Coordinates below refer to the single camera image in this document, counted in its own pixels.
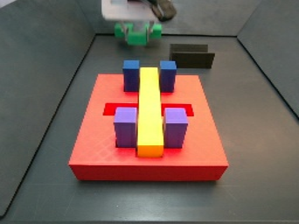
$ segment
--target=gray floor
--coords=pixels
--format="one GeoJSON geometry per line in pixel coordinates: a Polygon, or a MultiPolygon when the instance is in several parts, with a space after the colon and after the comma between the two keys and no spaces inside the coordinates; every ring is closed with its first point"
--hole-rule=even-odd
{"type": "Polygon", "coordinates": [[[162,37],[148,47],[96,37],[2,221],[299,221],[297,120],[234,38],[162,37]],[[228,156],[217,182],[78,182],[66,166],[97,74],[156,67],[169,44],[209,44],[198,74],[228,156]]]}

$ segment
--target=red platform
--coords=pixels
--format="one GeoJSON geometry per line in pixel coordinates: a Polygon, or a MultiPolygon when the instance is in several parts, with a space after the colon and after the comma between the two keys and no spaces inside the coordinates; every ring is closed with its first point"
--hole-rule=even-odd
{"type": "Polygon", "coordinates": [[[113,116],[106,103],[137,104],[137,93],[124,93],[120,74],[97,77],[69,168],[79,180],[201,181],[217,180],[228,168],[198,76],[177,75],[173,94],[164,104],[190,104],[188,130],[181,149],[164,149],[161,158],[136,157],[136,149],[116,148],[113,116]]]}

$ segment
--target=yellow bar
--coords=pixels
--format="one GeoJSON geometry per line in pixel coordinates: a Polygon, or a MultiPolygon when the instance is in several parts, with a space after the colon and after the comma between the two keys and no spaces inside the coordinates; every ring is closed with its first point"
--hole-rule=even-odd
{"type": "Polygon", "coordinates": [[[140,158],[158,158],[164,154],[157,67],[140,68],[136,150],[140,158]]]}

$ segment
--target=dark blue block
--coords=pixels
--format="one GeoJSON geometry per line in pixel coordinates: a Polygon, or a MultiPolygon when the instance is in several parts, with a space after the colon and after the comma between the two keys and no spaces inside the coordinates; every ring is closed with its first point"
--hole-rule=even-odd
{"type": "Polygon", "coordinates": [[[176,76],[176,64],[174,61],[162,60],[160,62],[160,90],[161,93],[173,92],[176,76]]]}
{"type": "Polygon", "coordinates": [[[181,148],[188,118],[184,108],[165,108],[162,117],[164,148],[181,148]]]}
{"type": "Polygon", "coordinates": [[[116,147],[136,147],[136,108],[116,108],[116,147]]]}
{"type": "Polygon", "coordinates": [[[122,67],[125,92],[138,92],[138,71],[138,60],[125,60],[122,67]]]}

